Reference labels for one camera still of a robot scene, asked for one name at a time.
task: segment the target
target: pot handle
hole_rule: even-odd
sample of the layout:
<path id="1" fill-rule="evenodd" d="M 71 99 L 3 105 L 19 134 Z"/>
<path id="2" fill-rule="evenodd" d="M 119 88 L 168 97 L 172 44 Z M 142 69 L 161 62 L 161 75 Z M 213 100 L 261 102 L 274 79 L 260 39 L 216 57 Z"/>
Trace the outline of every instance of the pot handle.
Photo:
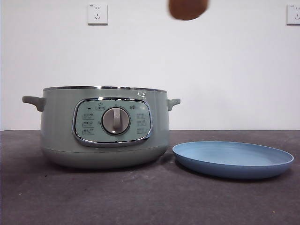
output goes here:
<path id="1" fill-rule="evenodd" d="M 44 97 L 23 96 L 22 101 L 24 103 L 35 105 L 37 110 L 40 112 L 44 111 L 46 104 L 46 99 Z"/>
<path id="2" fill-rule="evenodd" d="M 168 105 L 168 111 L 171 111 L 174 105 L 180 104 L 180 99 L 175 98 L 175 99 L 168 99 L 167 100 L 167 105 Z"/>

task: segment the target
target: dark gray table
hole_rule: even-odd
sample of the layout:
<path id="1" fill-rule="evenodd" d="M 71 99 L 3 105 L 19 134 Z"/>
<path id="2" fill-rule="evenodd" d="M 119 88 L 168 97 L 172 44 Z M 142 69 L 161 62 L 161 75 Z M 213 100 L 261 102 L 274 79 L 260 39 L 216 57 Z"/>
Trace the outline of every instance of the dark gray table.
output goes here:
<path id="1" fill-rule="evenodd" d="M 280 148 L 295 156 L 281 176 L 227 180 L 174 161 L 172 146 L 220 140 Z M 171 131 L 157 161 L 91 171 L 48 162 L 39 131 L 1 132 L 2 225 L 300 224 L 300 131 Z"/>

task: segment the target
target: power socket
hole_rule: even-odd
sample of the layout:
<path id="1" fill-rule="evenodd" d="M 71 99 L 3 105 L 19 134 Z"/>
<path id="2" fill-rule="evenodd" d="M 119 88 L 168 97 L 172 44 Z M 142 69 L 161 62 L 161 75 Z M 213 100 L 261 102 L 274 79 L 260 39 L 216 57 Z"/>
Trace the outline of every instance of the power socket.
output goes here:
<path id="1" fill-rule="evenodd" d="M 88 5 L 88 24 L 108 24 L 108 6 L 106 3 Z"/>
<path id="2" fill-rule="evenodd" d="M 287 6 L 287 25 L 300 25 L 300 5 Z"/>

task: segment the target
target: blue plate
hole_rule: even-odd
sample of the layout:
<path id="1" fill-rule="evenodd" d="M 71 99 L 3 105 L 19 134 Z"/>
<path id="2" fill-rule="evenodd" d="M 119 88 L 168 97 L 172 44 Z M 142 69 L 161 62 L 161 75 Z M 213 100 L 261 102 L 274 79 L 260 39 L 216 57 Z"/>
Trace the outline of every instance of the blue plate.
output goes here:
<path id="1" fill-rule="evenodd" d="M 282 174 L 294 157 L 271 147 L 239 142 L 188 142 L 173 152 L 187 168 L 225 178 L 263 179 Z"/>

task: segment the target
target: blurred object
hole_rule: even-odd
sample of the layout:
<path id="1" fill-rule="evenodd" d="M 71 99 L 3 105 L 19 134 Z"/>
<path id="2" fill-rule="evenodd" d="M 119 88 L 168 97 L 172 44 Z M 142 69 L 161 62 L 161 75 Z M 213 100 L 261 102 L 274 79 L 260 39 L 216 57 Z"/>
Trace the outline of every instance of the blurred object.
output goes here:
<path id="1" fill-rule="evenodd" d="M 193 20 L 205 12 L 209 0 L 169 0 L 169 11 L 175 19 Z"/>

